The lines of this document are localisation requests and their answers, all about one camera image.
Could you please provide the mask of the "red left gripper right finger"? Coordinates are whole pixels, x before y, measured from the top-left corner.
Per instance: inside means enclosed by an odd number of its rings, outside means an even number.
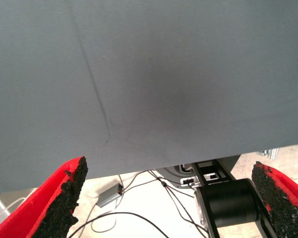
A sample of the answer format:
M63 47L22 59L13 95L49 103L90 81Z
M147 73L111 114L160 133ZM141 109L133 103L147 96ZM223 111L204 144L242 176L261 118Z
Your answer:
M252 181L276 236L298 238L298 184L281 171L257 161Z

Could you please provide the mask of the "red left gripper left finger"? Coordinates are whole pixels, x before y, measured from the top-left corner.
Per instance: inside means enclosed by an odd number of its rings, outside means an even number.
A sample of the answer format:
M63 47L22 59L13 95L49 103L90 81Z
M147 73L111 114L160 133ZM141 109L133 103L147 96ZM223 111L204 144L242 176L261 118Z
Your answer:
M87 172L84 156L62 164L0 224L0 238L65 238Z

